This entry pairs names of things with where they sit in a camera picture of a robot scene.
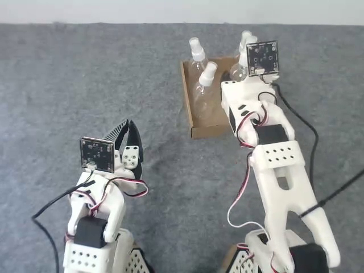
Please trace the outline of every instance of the cardboard tray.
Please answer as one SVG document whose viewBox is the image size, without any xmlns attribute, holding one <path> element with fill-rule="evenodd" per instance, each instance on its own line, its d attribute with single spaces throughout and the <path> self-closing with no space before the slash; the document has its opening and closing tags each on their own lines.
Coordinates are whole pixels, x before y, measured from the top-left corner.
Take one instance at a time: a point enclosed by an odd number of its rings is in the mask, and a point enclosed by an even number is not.
<svg viewBox="0 0 364 273">
<path fill-rule="evenodd" d="M 216 74 L 212 83 L 212 88 L 214 92 L 213 98 L 216 101 L 212 101 L 212 103 L 217 103 L 218 105 L 221 105 L 220 78 L 224 71 L 230 70 L 231 66 L 236 62 L 236 60 L 231 57 L 219 57 L 210 59 L 210 61 L 214 61 L 217 64 Z M 211 115 L 211 117 L 204 122 L 199 121 L 193 116 L 193 113 L 191 112 L 192 107 L 190 105 L 192 98 L 190 98 L 189 90 L 192 88 L 192 86 L 189 86 L 188 63 L 189 61 L 182 61 L 180 63 L 180 67 L 184 89 L 185 105 L 189 121 L 190 136 L 193 139 L 217 137 L 224 132 L 230 130 L 228 118 L 222 107 L 217 107 L 213 115 Z"/>
</svg>

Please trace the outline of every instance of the white spray nozzle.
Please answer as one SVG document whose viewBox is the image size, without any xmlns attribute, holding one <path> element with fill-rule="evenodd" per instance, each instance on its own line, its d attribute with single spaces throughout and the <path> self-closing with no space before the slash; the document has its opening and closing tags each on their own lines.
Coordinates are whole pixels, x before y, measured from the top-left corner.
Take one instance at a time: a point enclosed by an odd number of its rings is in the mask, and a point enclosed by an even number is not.
<svg viewBox="0 0 364 273">
<path fill-rule="evenodd" d="M 189 40 L 191 46 L 192 58 L 194 61 L 203 61 L 206 58 L 204 48 L 200 44 L 200 40 L 197 37 L 193 37 Z"/>
<path fill-rule="evenodd" d="M 203 71 L 203 73 L 201 74 L 201 76 L 198 80 L 199 83 L 202 86 L 211 86 L 211 84 L 214 80 L 216 69 L 217 69 L 217 64 L 214 63 L 213 61 L 209 61 L 207 63 L 205 70 Z"/>
<path fill-rule="evenodd" d="M 245 47 L 240 52 L 240 57 L 239 57 L 239 64 L 242 65 L 243 67 L 247 67 L 248 66 L 248 58 L 247 58 L 247 52 L 246 52 L 246 45 L 247 44 L 256 43 L 257 41 L 258 41 L 258 37 L 256 37 L 256 36 L 249 36 L 249 37 L 246 38 L 246 40 L 245 40 Z"/>
<path fill-rule="evenodd" d="M 258 37 L 256 37 L 256 36 L 249 36 L 245 40 L 245 45 L 247 45 L 247 44 L 253 44 L 253 43 L 256 43 L 257 41 L 258 41 Z"/>
<path fill-rule="evenodd" d="M 245 48 L 245 45 L 246 45 L 246 39 L 248 37 L 250 37 L 252 34 L 249 30 L 244 30 L 242 33 L 241 33 L 241 41 L 240 41 L 240 45 L 239 45 L 239 52 L 241 53 L 244 48 Z"/>
</svg>

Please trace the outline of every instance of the robotic arm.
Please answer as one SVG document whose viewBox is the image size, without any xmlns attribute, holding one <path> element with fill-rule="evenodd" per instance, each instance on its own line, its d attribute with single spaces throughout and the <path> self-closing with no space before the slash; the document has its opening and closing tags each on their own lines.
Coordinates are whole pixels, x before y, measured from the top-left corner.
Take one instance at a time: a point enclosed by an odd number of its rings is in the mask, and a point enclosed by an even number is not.
<svg viewBox="0 0 364 273">
<path fill-rule="evenodd" d="M 126 147 L 120 154 L 128 131 Z M 142 272 L 151 272 L 140 250 L 133 249 L 132 234 L 121 228 L 126 210 L 123 193 L 140 197 L 148 192 L 140 180 L 143 148 L 137 127 L 125 120 L 105 139 L 81 138 L 80 148 L 85 171 L 77 185 L 88 181 L 88 186 L 70 196 L 72 215 L 65 236 L 64 272 L 122 273 L 137 266 L 143 268 Z M 145 190 L 127 193 L 138 184 Z"/>
<path fill-rule="evenodd" d="M 317 204 L 295 131 L 276 105 L 272 82 L 278 78 L 276 41 L 246 45 L 249 75 L 240 82 L 221 78 L 221 105 L 241 146 L 253 149 L 253 168 L 266 212 L 265 226 L 246 236 L 254 253 L 254 271 L 326 272 L 340 263 L 340 253 L 322 208 L 302 218 L 313 234 L 315 244 L 306 244 L 286 230 L 287 213 L 298 215 Z M 288 189 L 279 185 L 286 180 Z M 319 262 L 319 267 L 311 263 Z"/>
</svg>

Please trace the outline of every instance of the clear plastic bottle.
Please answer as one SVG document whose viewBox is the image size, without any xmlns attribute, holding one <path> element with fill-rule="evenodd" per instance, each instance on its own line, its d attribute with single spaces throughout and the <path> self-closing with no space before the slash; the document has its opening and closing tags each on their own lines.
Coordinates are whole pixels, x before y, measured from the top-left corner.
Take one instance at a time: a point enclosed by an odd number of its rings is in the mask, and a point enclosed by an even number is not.
<svg viewBox="0 0 364 273">
<path fill-rule="evenodd" d="M 239 61 L 239 58 L 240 58 L 240 54 L 241 52 L 244 50 L 245 48 L 245 44 L 246 44 L 246 39 L 248 37 L 250 37 L 252 34 L 249 30 L 244 30 L 242 33 L 241 33 L 241 40 L 240 40 L 240 44 L 239 44 L 239 48 L 237 48 L 234 52 L 234 58 L 236 59 L 236 61 L 238 62 Z"/>
<path fill-rule="evenodd" d="M 213 99 L 214 93 L 211 88 L 216 69 L 216 63 L 208 62 L 198 82 L 192 89 L 193 114 L 200 121 L 208 119 L 217 106 L 216 100 Z"/>
<path fill-rule="evenodd" d="M 239 61 L 234 64 L 230 69 L 230 78 L 233 81 L 243 81 L 248 75 L 248 59 L 246 55 L 246 44 L 256 43 L 258 38 L 256 36 L 249 36 L 246 38 L 245 46 L 239 56 Z"/>
<path fill-rule="evenodd" d="M 191 88 L 198 82 L 198 79 L 207 66 L 208 59 L 206 58 L 204 48 L 201 46 L 198 38 L 191 38 L 189 40 L 189 45 L 192 53 L 192 58 L 188 65 L 189 86 Z"/>
</svg>

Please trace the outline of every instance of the black cable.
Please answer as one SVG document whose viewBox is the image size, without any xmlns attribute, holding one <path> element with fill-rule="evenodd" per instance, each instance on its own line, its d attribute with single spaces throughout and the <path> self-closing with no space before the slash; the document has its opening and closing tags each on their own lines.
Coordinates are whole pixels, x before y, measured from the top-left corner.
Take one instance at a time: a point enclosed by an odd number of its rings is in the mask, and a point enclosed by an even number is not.
<svg viewBox="0 0 364 273">
<path fill-rule="evenodd" d="M 299 113 L 297 113 L 297 111 L 294 108 L 292 108 L 292 106 L 288 103 L 288 101 L 283 97 L 283 95 L 282 95 L 282 93 L 280 91 L 279 85 L 272 82 L 271 86 L 276 87 L 278 96 L 281 98 L 281 100 L 283 101 L 285 106 L 296 117 L 298 117 L 299 120 L 301 120 L 307 127 L 309 127 L 311 129 L 311 131 L 313 132 L 313 134 L 315 135 L 315 142 L 313 143 L 312 150 L 311 150 L 311 156 L 310 156 L 310 160 L 309 160 L 309 181 L 310 181 L 312 189 L 314 189 L 314 187 L 313 187 L 313 166 L 314 166 L 314 163 L 315 163 L 315 152 L 316 152 L 317 144 L 319 143 L 319 134 L 316 131 L 316 129 L 306 119 L 304 119 Z"/>
<path fill-rule="evenodd" d="M 56 263 L 56 273 L 59 273 L 59 257 L 58 257 L 58 251 L 57 251 L 57 247 L 56 247 L 56 243 L 53 240 L 52 236 L 50 235 L 50 233 L 48 232 L 48 230 L 37 220 L 37 218 L 46 210 L 48 209 L 51 205 L 53 205 L 55 202 L 59 201 L 61 198 L 63 198 L 64 196 L 74 192 L 75 190 L 82 188 L 82 187 L 88 187 L 90 185 L 92 185 L 94 183 L 94 181 L 89 181 L 89 179 L 91 178 L 93 174 L 93 171 L 91 172 L 91 174 L 89 175 L 89 177 L 87 177 L 87 179 L 75 186 L 75 187 L 71 187 L 69 188 L 67 191 L 65 191 L 64 193 L 62 193 L 61 195 L 57 196 L 56 198 L 54 198 L 52 201 L 48 202 L 47 204 L 45 204 L 45 206 L 43 206 L 37 213 L 35 213 L 31 219 L 33 221 L 33 223 L 35 225 L 37 225 L 37 227 L 39 227 L 47 236 L 47 238 L 49 239 L 49 241 L 51 242 L 52 248 L 53 248 L 53 253 L 55 256 L 55 263 Z"/>
<path fill-rule="evenodd" d="M 306 216 L 307 214 L 309 214 L 310 212 L 314 211 L 315 209 L 324 206 L 328 201 L 330 201 L 332 198 L 336 197 L 338 194 L 340 194 L 341 192 L 346 190 L 349 186 L 351 186 L 355 181 L 357 181 L 363 175 L 364 175 L 364 169 L 362 169 L 360 172 L 358 172 L 356 175 L 354 175 L 351 179 L 349 179 L 348 182 L 346 182 L 343 186 L 341 186 L 336 191 L 334 191 L 331 195 L 322 199 L 315 206 L 313 206 L 313 207 L 309 208 L 308 210 L 306 210 L 305 212 L 301 213 L 299 215 L 299 218 L 302 218 L 302 217 Z"/>
<path fill-rule="evenodd" d="M 263 92 L 260 92 L 259 94 L 258 94 L 258 101 L 260 101 L 260 96 L 262 95 L 262 94 L 269 94 L 269 95 L 271 95 L 271 96 L 273 96 L 274 97 L 274 104 L 275 105 L 277 105 L 277 96 L 276 95 L 274 95 L 274 94 L 272 94 L 271 92 L 268 92 L 268 91 L 263 91 Z"/>
</svg>

